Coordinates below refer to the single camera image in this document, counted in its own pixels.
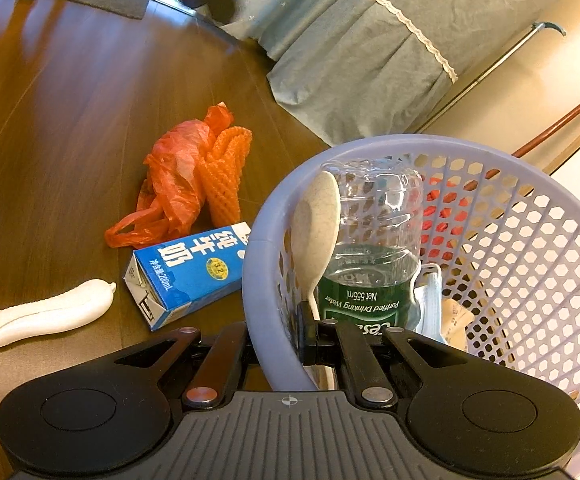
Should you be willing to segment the white brush handle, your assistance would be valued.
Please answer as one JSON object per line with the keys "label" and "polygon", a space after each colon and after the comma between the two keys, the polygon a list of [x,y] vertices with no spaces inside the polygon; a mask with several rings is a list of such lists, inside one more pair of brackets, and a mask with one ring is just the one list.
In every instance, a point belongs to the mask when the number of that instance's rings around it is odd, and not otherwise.
{"label": "white brush handle", "polygon": [[76,330],[110,309],[115,283],[95,278],[51,298],[0,310],[0,348],[26,338]]}

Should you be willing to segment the clear plastic water bottle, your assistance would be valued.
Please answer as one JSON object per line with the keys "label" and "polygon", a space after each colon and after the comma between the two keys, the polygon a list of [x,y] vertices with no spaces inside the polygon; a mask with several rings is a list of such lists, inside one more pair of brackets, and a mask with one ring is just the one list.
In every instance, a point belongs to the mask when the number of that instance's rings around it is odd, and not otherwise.
{"label": "clear plastic water bottle", "polygon": [[331,160],[322,165],[340,190],[337,243],[317,286],[320,317],[377,336],[417,326],[413,293],[421,271],[421,174],[410,158]]}

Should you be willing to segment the orange foam fruit net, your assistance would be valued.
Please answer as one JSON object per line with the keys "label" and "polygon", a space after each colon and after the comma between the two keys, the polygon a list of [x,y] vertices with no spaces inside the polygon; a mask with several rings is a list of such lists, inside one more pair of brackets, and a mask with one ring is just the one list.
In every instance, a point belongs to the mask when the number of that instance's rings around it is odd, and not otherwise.
{"label": "orange foam fruit net", "polygon": [[212,148],[200,162],[199,173],[215,228],[231,226],[241,220],[239,188],[252,133],[247,128],[221,131]]}

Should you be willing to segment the lavender plastic mesh basket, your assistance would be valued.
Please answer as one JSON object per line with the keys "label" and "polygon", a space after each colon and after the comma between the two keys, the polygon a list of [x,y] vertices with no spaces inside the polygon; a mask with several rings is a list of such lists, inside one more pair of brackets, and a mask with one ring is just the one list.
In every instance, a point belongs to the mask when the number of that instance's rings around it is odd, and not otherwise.
{"label": "lavender plastic mesh basket", "polygon": [[[299,290],[289,229],[326,162],[407,155],[423,175],[422,258],[472,311],[468,350],[536,376],[580,409],[580,201],[520,159],[446,136],[391,134],[330,148],[299,166],[259,211],[244,260],[243,310],[269,384],[313,385],[296,354]],[[580,474],[580,444],[568,467]]]}

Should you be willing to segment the blue milk carton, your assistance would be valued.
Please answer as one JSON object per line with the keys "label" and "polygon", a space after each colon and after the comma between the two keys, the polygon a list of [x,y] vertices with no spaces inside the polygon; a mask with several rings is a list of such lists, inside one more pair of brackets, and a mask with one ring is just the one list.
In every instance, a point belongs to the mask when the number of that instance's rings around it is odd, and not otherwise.
{"label": "blue milk carton", "polygon": [[240,222],[134,250],[124,281],[150,330],[239,290],[250,232]]}

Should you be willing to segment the red broom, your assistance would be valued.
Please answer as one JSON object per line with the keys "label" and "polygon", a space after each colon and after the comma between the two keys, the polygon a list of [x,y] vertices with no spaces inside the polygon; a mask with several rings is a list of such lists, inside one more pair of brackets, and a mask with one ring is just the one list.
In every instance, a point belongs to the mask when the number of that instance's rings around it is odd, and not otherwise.
{"label": "red broom", "polygon": [[[549,174],[557,162],[580,146],[580,103],[572,103],[566,87],[546,96],[480,90],[466,96],[423,133],[480,144],[485,151],[504,152]],[[441,160],[448,170],[445,176],[432,176],[421,256],[445,263],[454,258],[461,236],[471,238],[479,230],[495,226],[534,188],[519,181],[520,164],[506,170],[485,162],[473,164],[460,155],[461,167],[455,169],[447,156]]]}

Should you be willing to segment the blue surgical face mask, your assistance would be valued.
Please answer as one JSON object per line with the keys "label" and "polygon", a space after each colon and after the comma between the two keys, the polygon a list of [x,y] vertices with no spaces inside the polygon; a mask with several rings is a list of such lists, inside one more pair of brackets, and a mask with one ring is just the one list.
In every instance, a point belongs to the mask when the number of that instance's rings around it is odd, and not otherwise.
{"label": "blue surgical face mask", "polygon": [[442,270],[436,263],[424,263],[416,278],[413,296],[419,307],[416,333],[445,344],[442,335]]}

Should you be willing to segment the orange plastic bag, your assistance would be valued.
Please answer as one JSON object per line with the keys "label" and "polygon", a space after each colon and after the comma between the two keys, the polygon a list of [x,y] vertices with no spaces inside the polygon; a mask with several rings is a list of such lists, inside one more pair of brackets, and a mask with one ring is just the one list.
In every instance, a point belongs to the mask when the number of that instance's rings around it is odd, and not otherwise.
{"label": "orange plastic bag", "polygon": [[141,248],[189,235],[205,202],[200,162],[232,122],[220,102],[209,107],[204,119],[186,120],[156,140],[143,161],[148,172],[136,210],[104,232],[105,243]]}

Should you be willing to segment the beige plastic spoon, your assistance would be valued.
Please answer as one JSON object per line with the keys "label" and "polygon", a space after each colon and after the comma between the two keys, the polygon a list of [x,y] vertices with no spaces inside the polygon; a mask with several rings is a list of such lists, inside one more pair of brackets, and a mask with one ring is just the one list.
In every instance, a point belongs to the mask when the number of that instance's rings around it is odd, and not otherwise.
{"label": "beige plastic spoon", "polygon": [[315,289],[331,260],[340,229],[339,185],[331,172],[320,171],[297,203],[291,221],[291,251],[302,300],[320,320]]}

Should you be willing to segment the brown paper wrapper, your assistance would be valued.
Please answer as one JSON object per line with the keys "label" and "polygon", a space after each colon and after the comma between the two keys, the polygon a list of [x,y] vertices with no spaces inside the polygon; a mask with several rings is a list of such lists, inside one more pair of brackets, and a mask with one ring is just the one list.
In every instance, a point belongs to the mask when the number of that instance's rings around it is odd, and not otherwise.
{"label": "brown paper wrapper", "polygon": [[441,334],[450,347],[467,350],[466,328],[473,320],[474,314],[457,301],[452,298],[443,300]]}

